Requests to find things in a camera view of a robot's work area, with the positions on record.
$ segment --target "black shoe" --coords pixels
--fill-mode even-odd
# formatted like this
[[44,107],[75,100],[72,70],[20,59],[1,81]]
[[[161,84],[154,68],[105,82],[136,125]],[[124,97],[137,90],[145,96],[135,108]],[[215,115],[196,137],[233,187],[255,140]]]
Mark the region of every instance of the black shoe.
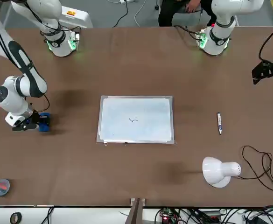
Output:
[[210,26],[212,26],[212,24],[215,24],[216,23],[216,18],[214,19],[214,18],[211,18],[210,20],[209,20],[209,22],[207,23],[207,27],[210,27]]

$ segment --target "whiteboard frame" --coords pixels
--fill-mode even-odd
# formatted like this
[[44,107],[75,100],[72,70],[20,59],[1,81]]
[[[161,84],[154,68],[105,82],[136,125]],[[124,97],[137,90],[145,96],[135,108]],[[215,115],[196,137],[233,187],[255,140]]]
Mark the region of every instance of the whiteboard frame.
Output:
[[[104,140],[101,139],[101,124],[102,124],[102,112],[103,112],[103,101],[107,98],[160,98],[169,100],[169,112],[170,112],[170,129],[171,129],[171,139],[169,141],[156,141],[156,140],[144,140],[144,141],[119,141],[119,140]],[[98,132],[97,132],[97,142],[107,143],[157,143],[157,144],[174,144],[174,118],[173,118],[173,97],[172,96],[101,96],[100,100],[100,111],[99,111],[99,121],[98,121]]]

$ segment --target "white lamp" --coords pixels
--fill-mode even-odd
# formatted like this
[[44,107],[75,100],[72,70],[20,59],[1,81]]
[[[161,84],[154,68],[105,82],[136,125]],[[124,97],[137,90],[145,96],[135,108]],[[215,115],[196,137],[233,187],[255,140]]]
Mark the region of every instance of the white lamp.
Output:
[[231,180],[231,176],[238,176],[241,167],[236,162],[221,162],[213,157],[203,160],[203,176],[211,186],[215,188],[225,187]]

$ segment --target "brown table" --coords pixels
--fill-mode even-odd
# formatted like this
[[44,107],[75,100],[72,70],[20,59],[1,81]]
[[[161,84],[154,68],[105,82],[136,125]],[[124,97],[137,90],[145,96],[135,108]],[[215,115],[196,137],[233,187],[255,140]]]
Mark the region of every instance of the brown table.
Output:
[[[273,154],[273,78],[254,86],[251,75],[272,30],[236,28],[229,48],[211,57],[175,28],[88,29],[66,58],[51,54],[37,29],[10,30],[47,81],[53,126],[48,134],[14,133],[0,108],[0,178],[12,184],[0,205],[128,205],[131,197],[149,206],[273,204],[273,192],[256,180],[216,189],[201,173],[204,157],[214,156],[252,176],[242,145]],[[273,60],[273,39],[263,57]],[[19,74],[0,57],[0,84]],[[172,95],[176,144],[96,143],[101,95]],[[33,102],[46,107],[44,98]],[[261,172],[261,155],[247,157]]]

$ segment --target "marker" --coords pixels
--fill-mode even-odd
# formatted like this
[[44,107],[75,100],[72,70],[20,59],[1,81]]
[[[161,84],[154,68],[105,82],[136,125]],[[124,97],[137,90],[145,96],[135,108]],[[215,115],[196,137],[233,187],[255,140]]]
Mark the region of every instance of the marker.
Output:
[[217,124],[219,134],[222,134],[221,114],[219,112],[217,113]]

